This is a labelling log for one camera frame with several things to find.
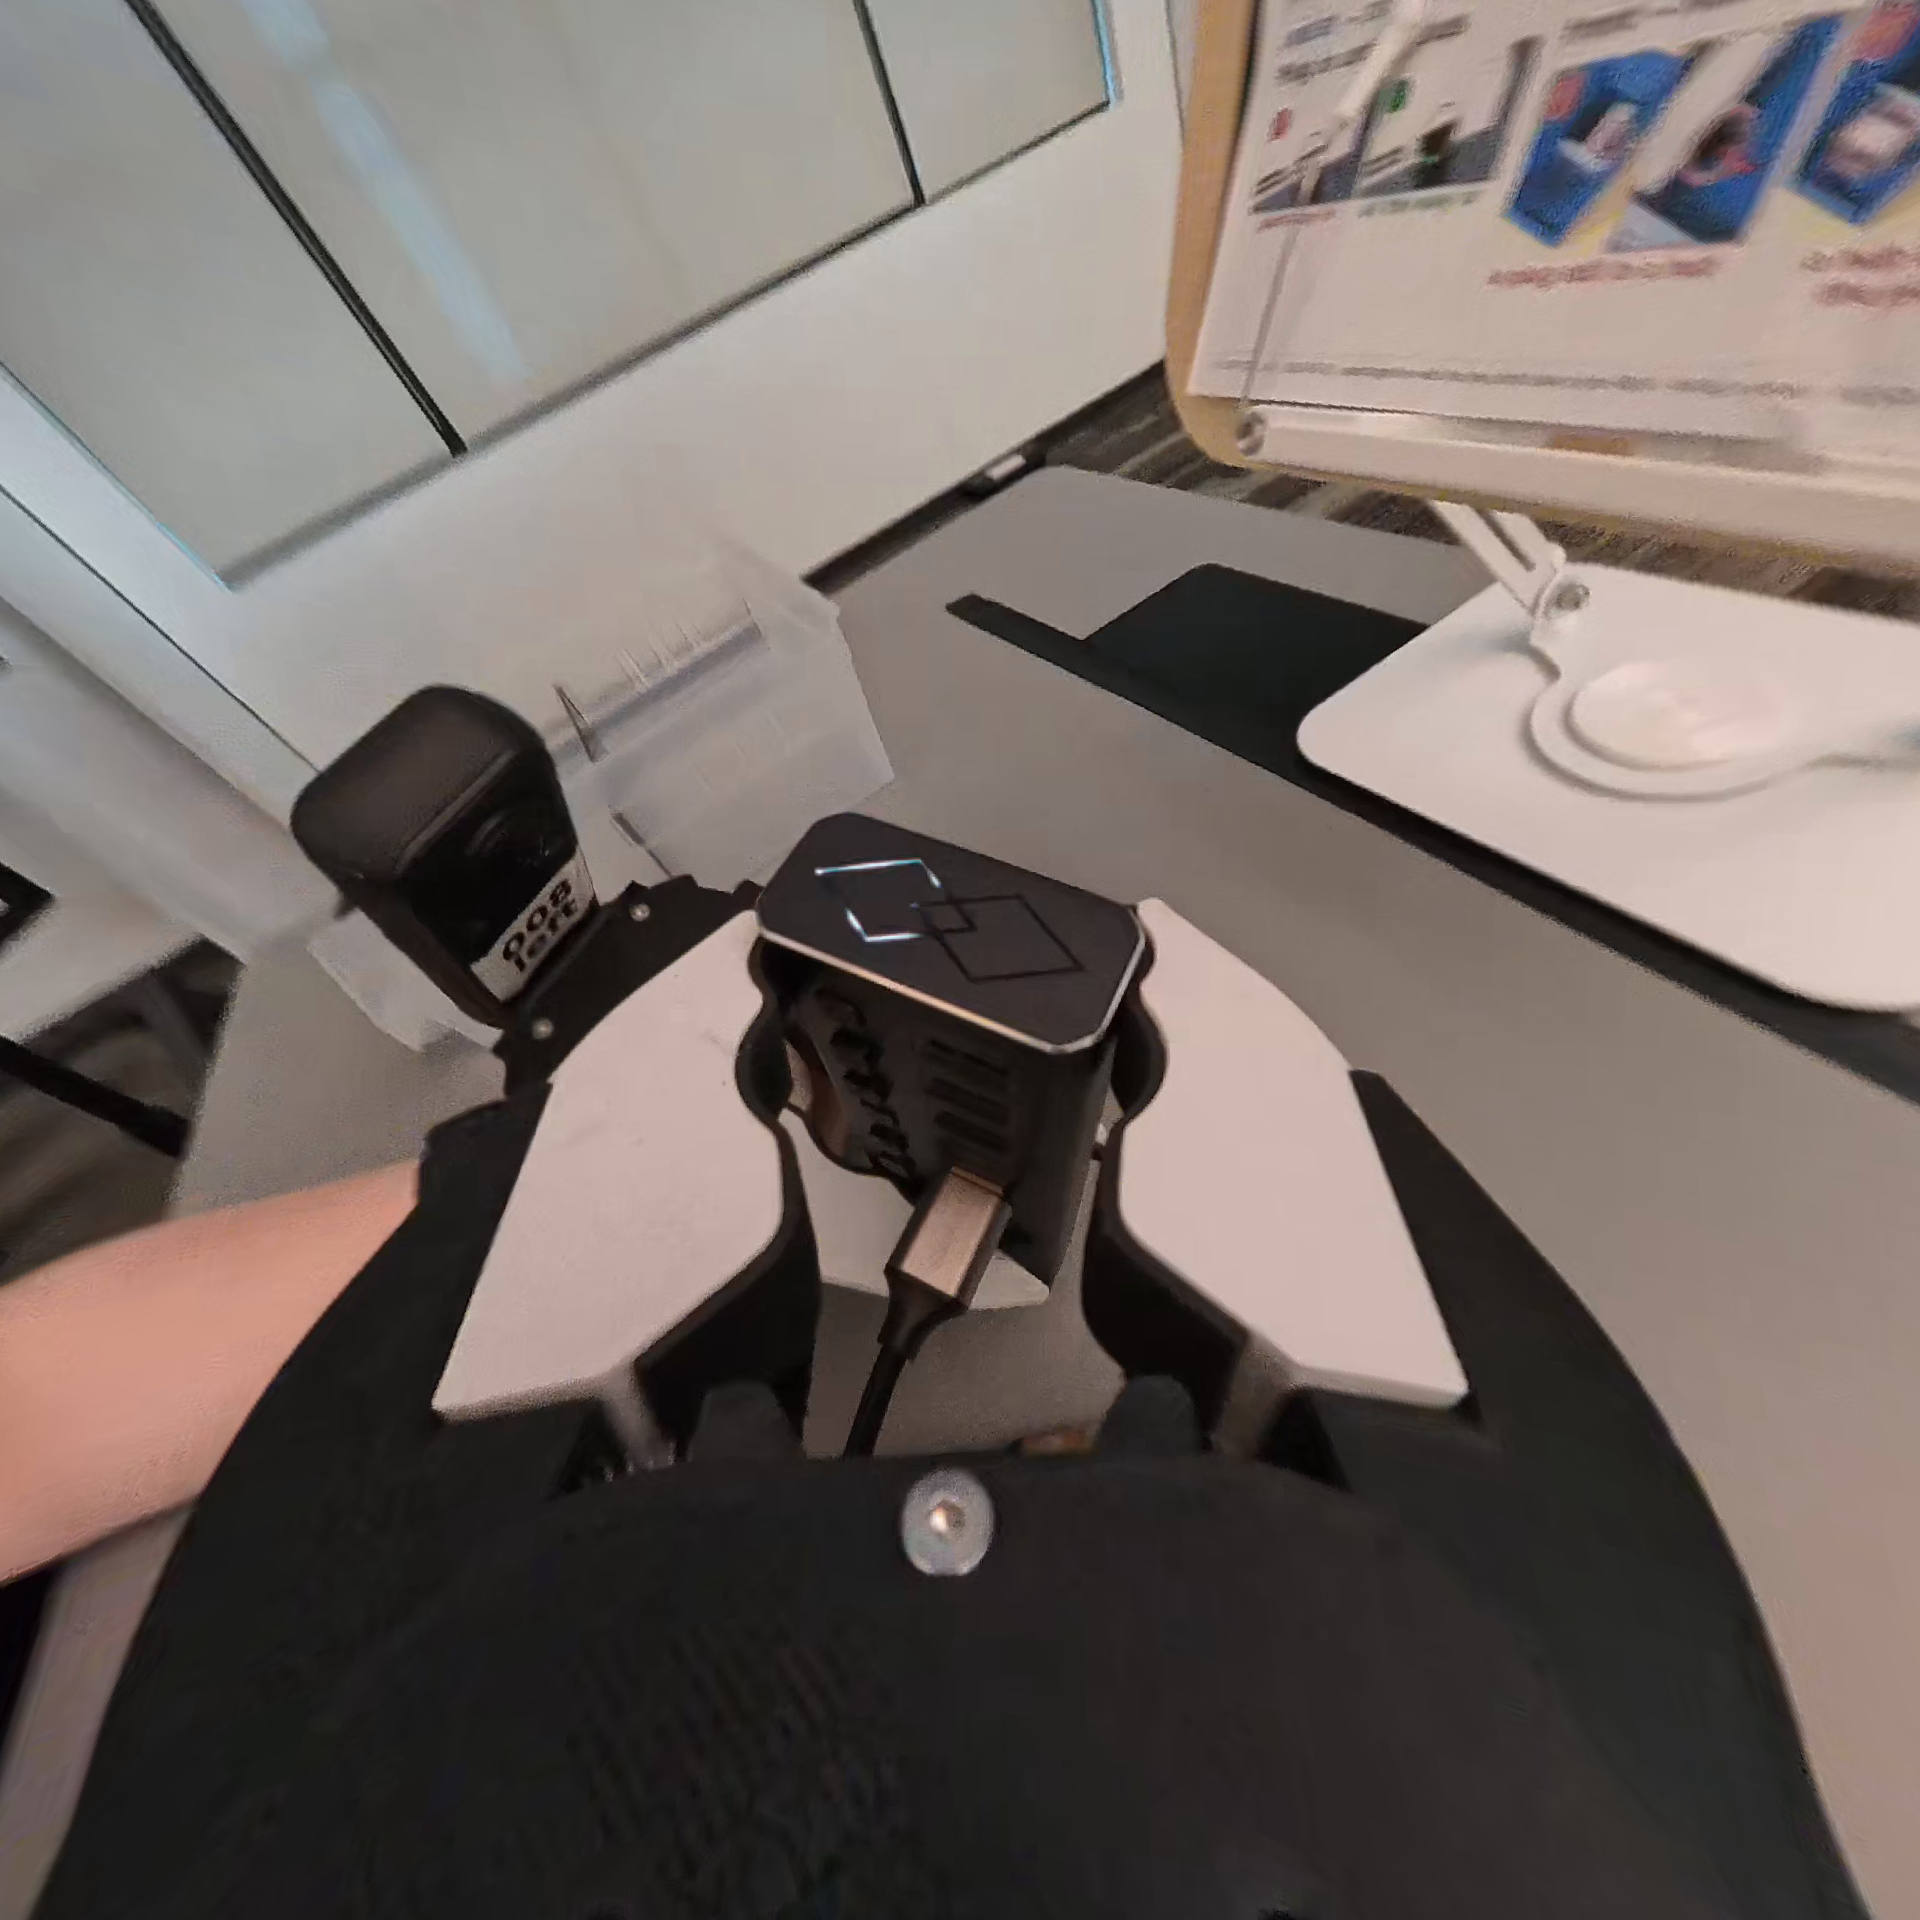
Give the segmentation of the black easel stand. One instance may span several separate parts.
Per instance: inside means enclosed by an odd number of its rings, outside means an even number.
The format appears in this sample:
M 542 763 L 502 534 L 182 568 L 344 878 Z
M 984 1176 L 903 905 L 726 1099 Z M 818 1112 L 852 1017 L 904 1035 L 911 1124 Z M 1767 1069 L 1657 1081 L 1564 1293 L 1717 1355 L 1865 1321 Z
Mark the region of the black easel stand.
M 188 1149 L 185 1116 L 88 1078 L 63 1063 L 36 1054 L 22 1041 L 1 1037 L 1 1075 L 9 1083 L 18 1083 L 73 1112 L 102 1123 L 169 1161 L 177 1161 Z

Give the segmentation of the wooden instruction sheet board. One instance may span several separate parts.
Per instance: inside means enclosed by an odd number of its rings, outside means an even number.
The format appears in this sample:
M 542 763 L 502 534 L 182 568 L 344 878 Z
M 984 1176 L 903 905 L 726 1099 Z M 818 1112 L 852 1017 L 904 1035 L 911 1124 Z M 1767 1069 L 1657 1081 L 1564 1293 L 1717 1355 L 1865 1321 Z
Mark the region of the wooden instruction sheet board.
M 1189 431 L 1913 574 L 1916 43 L 1916 5 L 1202 5 Z

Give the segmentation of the clear plastic bin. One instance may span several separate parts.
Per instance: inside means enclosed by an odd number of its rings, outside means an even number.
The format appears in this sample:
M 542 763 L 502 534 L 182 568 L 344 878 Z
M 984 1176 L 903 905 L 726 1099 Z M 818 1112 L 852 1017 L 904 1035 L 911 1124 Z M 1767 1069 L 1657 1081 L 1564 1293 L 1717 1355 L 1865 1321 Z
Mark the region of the clear plastic bin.
M 500 1031 L 630 887 L 726 892 L 894 767 L 836 607 L 759 567 L 696 567 L 591 672 L 530 716 L 478 688 L 410 689 L 321 765 L 296 848 L 342 910 L 438 996 L 372 1020 L 416 1041 Z

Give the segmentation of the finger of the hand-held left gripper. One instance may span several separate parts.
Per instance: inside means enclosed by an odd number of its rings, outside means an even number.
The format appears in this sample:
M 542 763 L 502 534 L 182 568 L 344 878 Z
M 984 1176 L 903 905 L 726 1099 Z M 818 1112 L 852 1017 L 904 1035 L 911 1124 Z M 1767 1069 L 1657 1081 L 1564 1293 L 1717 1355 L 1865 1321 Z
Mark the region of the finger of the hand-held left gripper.
M 872 1176 L 818 1179 L 818 1257 L 822 1281 L 839 1288 L 886 1293 L 884 1263 L 910 1219 L 910 1205 L 886 1182 Z M 993 1254 L 970 1312 L 1014 1312 L 1042 1307 L 1048 1288 L 1020 1262 Z

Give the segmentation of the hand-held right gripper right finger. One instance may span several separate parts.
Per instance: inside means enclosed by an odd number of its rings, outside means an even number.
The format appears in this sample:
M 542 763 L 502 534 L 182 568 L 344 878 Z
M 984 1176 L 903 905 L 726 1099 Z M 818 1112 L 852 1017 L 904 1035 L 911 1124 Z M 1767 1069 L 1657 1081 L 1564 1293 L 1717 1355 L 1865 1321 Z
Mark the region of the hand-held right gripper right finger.
M 1126 1379 L 1185 1391 L 1217 1448 L 1262 1448 L 1308 1391 L 1420 1412 L 1469 1396 L 1337 1045 L 1168 903 L 1114 1024 L 1084 1317 Z

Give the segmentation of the black usb hub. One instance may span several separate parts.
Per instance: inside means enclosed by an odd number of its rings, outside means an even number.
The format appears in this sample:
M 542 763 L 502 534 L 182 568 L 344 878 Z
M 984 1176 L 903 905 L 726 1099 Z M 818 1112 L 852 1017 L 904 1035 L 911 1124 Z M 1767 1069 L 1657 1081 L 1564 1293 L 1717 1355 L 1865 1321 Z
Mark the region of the black usb hub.
M 1009 1209 L 1000 1251 L 1056 1281 L 1145 959 L 1133 907 L 842 811 L 764 883 L 757 923 L 826 1161 L 910 1205 L 981 1179 Z

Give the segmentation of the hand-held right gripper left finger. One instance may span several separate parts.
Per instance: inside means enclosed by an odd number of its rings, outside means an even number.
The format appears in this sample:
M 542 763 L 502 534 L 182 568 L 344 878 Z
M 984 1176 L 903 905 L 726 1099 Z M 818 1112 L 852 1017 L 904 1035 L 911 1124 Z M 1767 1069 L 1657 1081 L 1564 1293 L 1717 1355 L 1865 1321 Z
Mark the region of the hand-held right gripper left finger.
M 432 1409 L 598 1406 L 685 1441 L 754 1383 L 802 1433 L 822 1304 L 777 1004 L 745 905 L 552 1069 Z

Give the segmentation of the black usb cable grey plug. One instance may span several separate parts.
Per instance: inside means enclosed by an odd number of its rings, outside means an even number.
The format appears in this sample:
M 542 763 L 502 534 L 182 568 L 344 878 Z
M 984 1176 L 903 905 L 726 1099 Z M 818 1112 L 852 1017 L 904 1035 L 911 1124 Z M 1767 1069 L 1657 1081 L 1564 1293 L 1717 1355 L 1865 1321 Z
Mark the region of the black usb cable grey plug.
M 974 1309 L 1012 1209 L 965 1168 L 949 1168 L 908 1219 L 881 1275 L 886 1307 L 841 1459 L 872 1455 L 908 1367 L 934 1329 Z

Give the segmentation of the person's left forearm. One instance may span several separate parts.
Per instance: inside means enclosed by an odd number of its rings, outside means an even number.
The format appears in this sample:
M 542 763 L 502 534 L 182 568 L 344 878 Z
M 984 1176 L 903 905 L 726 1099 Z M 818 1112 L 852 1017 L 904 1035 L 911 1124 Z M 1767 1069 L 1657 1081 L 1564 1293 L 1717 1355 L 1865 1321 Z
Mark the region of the person's left forearm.
M 416 1164 L 169 1219 L 1 1286 L 1 1581 L 200 1497 L 410 1213 Z

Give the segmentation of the white board stand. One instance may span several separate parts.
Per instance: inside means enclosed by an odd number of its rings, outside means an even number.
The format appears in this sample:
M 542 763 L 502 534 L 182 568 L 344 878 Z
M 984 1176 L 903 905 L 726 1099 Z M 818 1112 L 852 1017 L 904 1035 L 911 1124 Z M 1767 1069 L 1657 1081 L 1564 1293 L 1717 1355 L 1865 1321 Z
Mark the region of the white board stand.
M 1309 765 L 1770 990 L 1916 1022 L 1916 627 L 1432 512 L 1490 583 L 1309 711 Z

